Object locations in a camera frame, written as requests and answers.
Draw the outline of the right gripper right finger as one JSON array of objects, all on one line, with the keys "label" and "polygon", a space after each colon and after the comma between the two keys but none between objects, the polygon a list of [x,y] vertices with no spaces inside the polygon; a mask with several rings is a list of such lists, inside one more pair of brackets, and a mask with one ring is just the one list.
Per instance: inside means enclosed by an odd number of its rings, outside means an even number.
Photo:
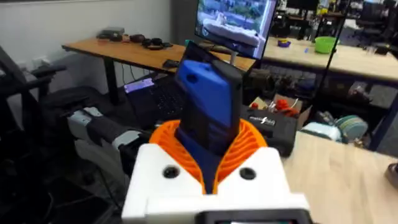
[{"label": "right gripper right finger", "polygon": [[278,150],[267,145],[253,124],[241,119],[239,133],[218,165],[213,193],[252,195],[288,189]]}]

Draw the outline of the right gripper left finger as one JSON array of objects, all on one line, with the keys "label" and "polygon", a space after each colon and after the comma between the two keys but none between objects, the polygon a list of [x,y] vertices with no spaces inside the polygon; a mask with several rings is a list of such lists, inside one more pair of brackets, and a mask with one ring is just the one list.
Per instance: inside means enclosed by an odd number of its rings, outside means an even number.
[{"label": "right gripper left finger", "polygon": [[160,125],[139,147],[122,218],[194,218],[203,198],[203,175],[174,136],[179,120]]}]

